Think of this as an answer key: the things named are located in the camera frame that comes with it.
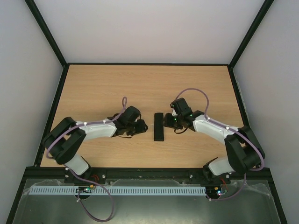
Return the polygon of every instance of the white wall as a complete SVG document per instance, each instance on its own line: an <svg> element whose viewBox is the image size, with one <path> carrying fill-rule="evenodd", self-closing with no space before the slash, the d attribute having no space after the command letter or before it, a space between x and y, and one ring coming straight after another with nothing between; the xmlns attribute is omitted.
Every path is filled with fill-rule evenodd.
<svg viewBox="0 0 299 224"><path fill-rule="evenodd" d="M235 67L289 224L299 208L299 1L274 1Z"/></svg>
<svg viewBox="0 0 299 224"><path fill-rule="evenodd" d="M0 1L0 223L33 165L61 71L25 1Z"/></svg>
<svg viewBox="0 0 299 224"><path fill-rule="evenodd" d="M67 62L229 63L263 0L35 0Z"/></svg>

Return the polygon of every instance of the black metal frame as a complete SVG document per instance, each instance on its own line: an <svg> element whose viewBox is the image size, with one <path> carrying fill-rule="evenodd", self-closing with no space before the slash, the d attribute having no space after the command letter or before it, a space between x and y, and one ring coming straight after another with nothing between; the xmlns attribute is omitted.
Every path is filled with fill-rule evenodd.
<svg viewBox="0 0 299 224"><path fill-rule="evenodd" d="M54 97L54 101L49 113L49 117L46 123L45 130L43 132L43 138L44 136L50 132L55 113L57 110L57 106L59 103L59 99L64 87L64 82L67 76L67 72L69 69L69 66L72 64L89 64L89 65L167 65L167 66L227 66L229 75L231 78L232 86L234 88L236 100L239 106L240 114L243 120L243 123L245 125L249 126L248 117L244 108L244 104L242 101L242 97L239 92L239 88L235 79L235 75L233 72L233 68L240 59L243 51L245 50L246 46L250 42L253 34L257 30L259 24L261 23L262 19L266 15L267 11L269 10L270 6L272 5L274 0L265 0L261 9L259 10L257 16L255 17L253 23L251 24L247 34L245 35L243 41L241 42L240 47L238 48L236 54L234 55L232 61L230 64L186 64L186 63L67 63L64 59L58 45L56 44L46 22L44 21L41 13L39 12L35 2L33 0L25 0L27 3L30 11L32 12L33 16L35 17L38 25L40 26L41 30L43 31L45 37L47 38L50 46L52 47L53 51L55 52L58 60L60 61L63 69L58 88ZM21 180L20 186L18 188L16 197L14 199L12 208L10 210L7 224L11 224L13 222L19 200L22 196L25 183L27 179L64 179L65 178L65 169L64 168L42 168L40 167L42 158L43 158L43 152L44 148L40 144L38 148L38 152L36 155L36 159L34 162L33 167L27 167L23 178ZM93 168L99 173L103 173L106 175L106 179L116 180L116 179L139 179L139 178L146 178L146 179L174 179L179 181L186 181L188 183L201 183L204 186L209 186L209 184L202 178L201 168L164 168L164 169L158 169L158 168ZM231 179L242 179L243 175L238 175L236 173L231 175ZM283 212L275 184L270 172L269 168L264 168L263 170L259 172L252 172L249 171L247 173L247 179L248 180L267 180L270 186L271 193L274 197L274 202L278 211L278 215L280 218L281 223L286 224L286 218L285 214Z"/></svg>

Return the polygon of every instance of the wooden table surface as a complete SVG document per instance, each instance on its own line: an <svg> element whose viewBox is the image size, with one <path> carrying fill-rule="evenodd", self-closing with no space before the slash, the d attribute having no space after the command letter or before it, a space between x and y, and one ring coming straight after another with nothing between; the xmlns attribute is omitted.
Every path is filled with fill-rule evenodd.
<svg viewBox="0 0 299 224"><path fill-rule="evenodd" d="M78 153L92 167L199 168L226 155L224 145L188 130L175 134L164 128L164 142L154 141L154 113L171 112L170 103L185 88L199 88L210 99L208 115L223 123L243 126L226 66L71 65L53 126L64 117L96 121L118 113L123 96L127 106L141 111L149 129L131 139L98 138L83 142ZM204 111L205 97L187 91L193 111ZM42 167L59 166L43 158Z"/></svg>

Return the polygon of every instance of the white slotted strip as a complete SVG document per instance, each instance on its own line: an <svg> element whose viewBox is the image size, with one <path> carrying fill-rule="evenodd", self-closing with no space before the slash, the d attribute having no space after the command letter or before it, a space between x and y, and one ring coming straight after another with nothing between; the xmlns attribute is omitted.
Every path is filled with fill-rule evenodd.
<svg viewBox="0 0 299 224"><path fill-rule="evenodd" d="M33 186L30 195L74 195L78 192L78 186ZM205 187L115 187L106 189L111 195L131 196L205 196ZM106 191L97 187L95 190L82 192L83 195L106 195Z"/></svg>

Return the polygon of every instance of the robotic arm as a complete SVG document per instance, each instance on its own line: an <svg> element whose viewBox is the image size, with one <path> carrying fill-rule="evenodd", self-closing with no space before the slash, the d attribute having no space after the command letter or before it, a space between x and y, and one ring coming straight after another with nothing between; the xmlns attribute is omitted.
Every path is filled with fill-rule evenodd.
<svg viewBox="0 0 299 224"><path fill-rule="evenodd" d="M244 141L236 132L245 136L258 149L263 158L265 154L253 131L248 127L228 126L218 121L212 122L201 111L193 112L185 99L179 98L171 103L172 114L164 117L164 126L177 129L189 128L211 136L226 146L226 157L215 158L204 166L204 176L211 181L215 176L223 173L237 172L245 174L258 165L261 160L256 151Z"/></svg>
<svg viewBox="0 0 299 224"><path fill-rule="evenodd" d="M148 130L141 113L133 106L128 107L120 117L113 122L117 116L109 117L103 121L83 123L74 121L71 117L64 118L44 139L43 145L49 148L51 144L65 131L79 126L69 132L68 138L61 138L49 151L52 158L58 163L72 169L77 175L82 175L90 165L81 157L77 151L83 141L100 138L115 137L123 135L134 136Z"/></svg>

